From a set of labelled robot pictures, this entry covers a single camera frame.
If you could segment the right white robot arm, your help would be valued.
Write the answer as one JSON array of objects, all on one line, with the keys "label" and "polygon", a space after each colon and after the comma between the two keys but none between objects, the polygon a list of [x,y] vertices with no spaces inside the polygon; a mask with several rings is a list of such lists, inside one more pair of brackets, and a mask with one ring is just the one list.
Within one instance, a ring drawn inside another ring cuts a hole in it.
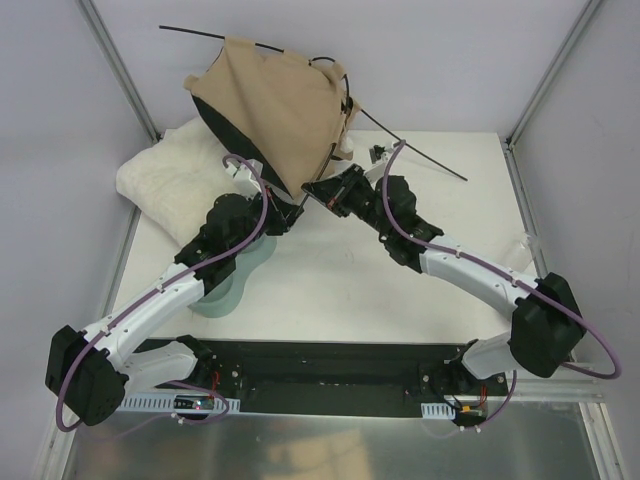
[{"label": "right white robot arm", "polygon": [[355,215],[372,227],[396,263],[462,289],[509,320],[509,331],[471,341],[454,359],[450,382],[457,392],[473,394],[486,378],[507,370],[549,378],[583,338],[586,330],[574,319],[577,302],[562,276],[536,278],[462,252],[452,237],[418,215],[403,177],[371,183],[353,165],[302,189],[336,216]]}]

